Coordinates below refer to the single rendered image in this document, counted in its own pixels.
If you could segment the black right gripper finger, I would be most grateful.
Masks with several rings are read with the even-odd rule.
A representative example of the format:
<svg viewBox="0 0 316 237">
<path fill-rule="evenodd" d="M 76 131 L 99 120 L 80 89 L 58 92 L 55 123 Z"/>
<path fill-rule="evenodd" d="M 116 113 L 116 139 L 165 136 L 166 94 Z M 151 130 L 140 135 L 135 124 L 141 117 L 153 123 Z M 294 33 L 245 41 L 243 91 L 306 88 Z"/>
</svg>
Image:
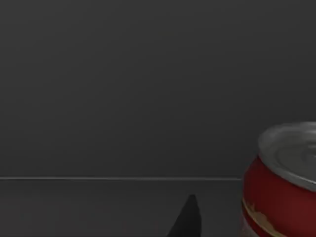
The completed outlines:
<svg viewBox="0 0 316 237">
<path fill-rule="evenodd" d="M 202 221 L 196 195 L 189 195 L 166 237 L 201 237 Z"/>
</svg>

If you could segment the red and white can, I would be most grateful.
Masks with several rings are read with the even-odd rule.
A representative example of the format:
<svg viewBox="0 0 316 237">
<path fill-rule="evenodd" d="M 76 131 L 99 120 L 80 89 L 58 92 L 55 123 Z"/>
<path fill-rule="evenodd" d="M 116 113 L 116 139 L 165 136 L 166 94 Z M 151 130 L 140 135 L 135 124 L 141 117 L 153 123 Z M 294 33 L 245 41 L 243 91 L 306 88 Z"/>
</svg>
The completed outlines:
<svg viewBox="0 0 316 237">
<path fill-rule="evenodd" d="M 276 125 L 243 176 L 240 237 L 316 237 L 316 122 Z"/>
</svg>

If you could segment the grey cabinet with dark inside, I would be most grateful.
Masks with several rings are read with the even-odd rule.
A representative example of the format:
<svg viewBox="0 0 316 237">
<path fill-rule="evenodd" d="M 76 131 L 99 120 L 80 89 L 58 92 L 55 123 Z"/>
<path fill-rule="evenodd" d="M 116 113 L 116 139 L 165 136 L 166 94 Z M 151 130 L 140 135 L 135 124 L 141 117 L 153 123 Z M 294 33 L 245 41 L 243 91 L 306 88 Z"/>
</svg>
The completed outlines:
<svg viewBox="0 0 316 237">
<path fill-rule="evenodd" d="M 316 121 L 316 0 L 0 0 L 0 237 L 240 233 L 258 135 Z"/>
</svg>

